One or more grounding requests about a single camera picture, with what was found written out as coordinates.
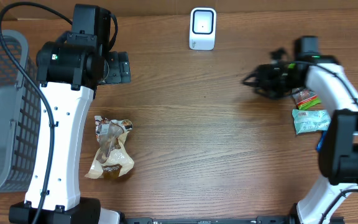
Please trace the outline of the green packet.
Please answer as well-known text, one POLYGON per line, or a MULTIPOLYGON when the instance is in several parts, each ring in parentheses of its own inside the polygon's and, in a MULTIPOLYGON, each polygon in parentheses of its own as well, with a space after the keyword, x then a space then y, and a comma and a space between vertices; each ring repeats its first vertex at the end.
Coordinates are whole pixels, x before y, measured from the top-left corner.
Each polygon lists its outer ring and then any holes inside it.
POLYGON ((292 89, 291 96, 294 99, 296 108, 298 110, 308 110, 312 106, 321 103, 321 100, 319 99, 318 95, 309 89, 292 89))

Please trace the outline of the teal snack packet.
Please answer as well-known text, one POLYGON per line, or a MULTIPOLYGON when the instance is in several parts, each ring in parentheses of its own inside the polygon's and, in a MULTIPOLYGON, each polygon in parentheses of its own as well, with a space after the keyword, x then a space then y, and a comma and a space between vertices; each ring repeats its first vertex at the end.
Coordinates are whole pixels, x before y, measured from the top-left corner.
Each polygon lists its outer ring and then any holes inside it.
POLYGON ((292 110, 296 134, 327 131, 331 117, 326 110, 292 110))

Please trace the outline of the blue snack bar wrapper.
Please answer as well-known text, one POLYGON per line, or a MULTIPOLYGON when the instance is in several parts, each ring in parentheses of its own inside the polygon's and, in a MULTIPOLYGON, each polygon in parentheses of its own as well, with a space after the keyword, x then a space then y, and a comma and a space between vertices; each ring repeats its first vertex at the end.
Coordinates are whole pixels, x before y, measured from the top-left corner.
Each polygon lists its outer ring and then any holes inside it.
POLYGON ((327 131, 323 131, 323 132, 321 133, 321 137, 320 137, 320 139, 319 139, 319 141, 318 141, 318 143, 317 143, 317 145, 316 145, 316 152, 320 152, 320 151, 321 151, 321 148, 322 148, 322 146, 323 146, 323 142, 324 142, 324 139, 325 139, 325 137, 326 137, 326 134, 327 134, 327 131))

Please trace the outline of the beige snack bag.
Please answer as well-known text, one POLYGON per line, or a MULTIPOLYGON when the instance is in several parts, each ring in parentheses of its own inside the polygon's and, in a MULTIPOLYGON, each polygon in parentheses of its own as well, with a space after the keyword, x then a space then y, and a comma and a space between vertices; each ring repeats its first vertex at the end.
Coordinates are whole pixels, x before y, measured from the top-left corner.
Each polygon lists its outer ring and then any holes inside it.
POLYGON ((128 119, 107 119, 102 116, 95 116, 94 120, 99 149, 85 177, 117 179, 134 167, 134 161, 124 147, 133 124, 128 119))

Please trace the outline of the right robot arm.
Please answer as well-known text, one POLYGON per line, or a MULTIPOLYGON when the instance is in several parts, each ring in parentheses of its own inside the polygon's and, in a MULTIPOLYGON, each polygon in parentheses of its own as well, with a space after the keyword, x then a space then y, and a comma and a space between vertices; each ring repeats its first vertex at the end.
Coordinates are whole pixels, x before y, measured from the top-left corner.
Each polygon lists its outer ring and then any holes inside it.
POLYGON ((283 54, 283 49, 272 52, 272 63, 256 67, 243 84, 274 100, 307 88, 317 94, 331 122, 320 140, 319 179, 287 217, 276 221, 344 223, 334 213, 350 194, 358 193, 358 92, 337 58, 320 53, 316 36, 294 41, 292 61, 283 61, 283 54))

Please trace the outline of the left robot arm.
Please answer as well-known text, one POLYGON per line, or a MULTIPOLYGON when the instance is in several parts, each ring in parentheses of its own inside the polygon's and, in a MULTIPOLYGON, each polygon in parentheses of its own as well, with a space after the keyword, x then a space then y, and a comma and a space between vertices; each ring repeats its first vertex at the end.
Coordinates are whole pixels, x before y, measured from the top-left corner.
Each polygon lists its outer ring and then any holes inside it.
POLYGON ((99 85, 129 83, 126 52, 115 52, 117 19, 99 6, 77 4, 71 30, 36 56, 42 100, 35 166, 11 223, 124 223, 121 212, 81 196, 79 161, 85 120, 99 85))

